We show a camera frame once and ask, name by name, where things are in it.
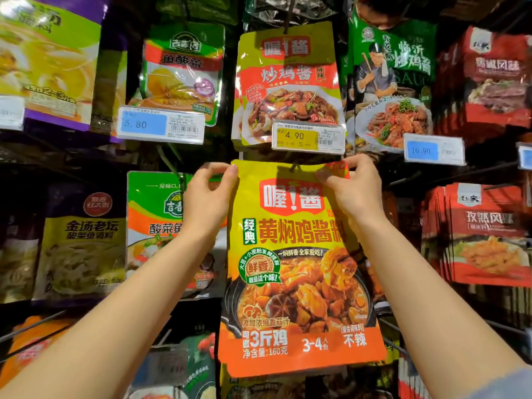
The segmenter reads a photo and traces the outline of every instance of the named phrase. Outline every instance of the finger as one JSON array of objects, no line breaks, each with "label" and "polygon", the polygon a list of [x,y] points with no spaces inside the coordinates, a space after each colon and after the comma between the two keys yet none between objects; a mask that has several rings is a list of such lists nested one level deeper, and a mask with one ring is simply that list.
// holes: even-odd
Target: finger
[{"label": "finger", "polygon": [[220,186],[217,188],[216,192],[222,194],[224,198],[229,199],[237,180],[238,167],[235,164],[230,165],[223,174],[222,181],[220,182]]},{"label": "finger", "polygon": [[207,187],[212,175],[215,173],[224,173],[228,167],[229,164],[224,162],[206,162],[196,171],[191,182],[195,181]]},{"label": "finger", "polygon": [[366,167],[367,165],[374,165],[373,161],[366,154],[356,154],[351,157],[344,158],[344,162],[349,168]]},{"label": "finger", "polygon": [[317,180],[319,180],[322,184],[327,185],[334,191],[338,190],[338,188],[347,180],[345,178],[339,178],[333,175],[328,167],[318,169],[314,175]]}]

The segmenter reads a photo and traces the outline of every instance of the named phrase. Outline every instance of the barcode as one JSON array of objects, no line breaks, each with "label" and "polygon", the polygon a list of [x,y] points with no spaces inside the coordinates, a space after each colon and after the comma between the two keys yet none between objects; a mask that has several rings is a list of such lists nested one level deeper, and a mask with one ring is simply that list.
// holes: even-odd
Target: barcode
[{"label": "barcode", "polygon": [[179,125],[177,126],[177,132],[186,134],[198,134],[198,128],[196,126]]}]

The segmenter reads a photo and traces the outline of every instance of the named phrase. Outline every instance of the white label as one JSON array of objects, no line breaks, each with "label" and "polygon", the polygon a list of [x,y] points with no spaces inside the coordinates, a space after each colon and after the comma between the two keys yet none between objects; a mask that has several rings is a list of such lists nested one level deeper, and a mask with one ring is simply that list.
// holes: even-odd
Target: white label
[{"label": "white label", "polygon": [[272,125],[271,148],[343,155],[345,153],[345,128],[275,120]]},{"label": "white label", "polygon": [[403,134],[404,160],[428,164],[466,164],[464,141],[461,137],[443,135]]},{"label": "white label", "polygon": [[477,183],[459,183],[457,203],[466,207],[482,204],[482,186]]},{"label": "white label", "polygon": [[517,152],[519,154],[519,169],[532,171],[532,145],[518,143]]},{"label": "white label", "polygon": [[492,35],[493,33],[490,31],[474,27],[469,41],[469,48],[480,54],[491,52]]},{"label": "white label", "polygon": [[123,106],[118,112],[116,135],[131,140],[203,144],[205,115]]},{"label": "white label", "polygon": [[0,129],[20,130],[24,123],[24,98],[0,95]]}]

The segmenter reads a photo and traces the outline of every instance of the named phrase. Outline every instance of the hand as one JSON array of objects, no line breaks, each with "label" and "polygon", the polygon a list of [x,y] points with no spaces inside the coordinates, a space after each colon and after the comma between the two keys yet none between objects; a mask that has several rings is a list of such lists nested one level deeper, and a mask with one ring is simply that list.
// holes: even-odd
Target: hand
[{"label": "hand", "polygon": [[375,76],[373,73],[367,73],[364,77],[364,82],[366,85],[368,85],[371,81],[375,79]]},{"label": "hand", "polygon": [[382,181],[373,161],[366,154],[358,154],[345,159],[350,171],[350,179],[334,176],[324,167],[316,172],[316,178],[330,187],[342,211],[349,218],[349,226],[357,233],[357,228],[368,221],[386,220],[382,208]]},{"label": "hand", "polygon": [[[209,179],[215,173],[222,173],[223,177],[219,187],[211,190]],[[182,232],[199,233],[202,237],[215,238],[227,217],[231,192],[237,180],[236,165],[207,162],[199,168],[183,195]]]}]

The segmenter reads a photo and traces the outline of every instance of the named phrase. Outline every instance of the forearm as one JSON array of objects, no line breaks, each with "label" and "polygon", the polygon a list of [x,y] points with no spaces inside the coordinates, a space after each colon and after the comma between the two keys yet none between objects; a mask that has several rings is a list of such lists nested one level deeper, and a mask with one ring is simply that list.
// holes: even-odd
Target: forearm
[{"label": "forearm", "polygon": [[433,398],[466,397],[525,366],[384,215],[356,233]]},{"label": "forearm", "polygon": [[179,234],[15,377],[0,397],[122,397],[209,249],[208,238]]}]

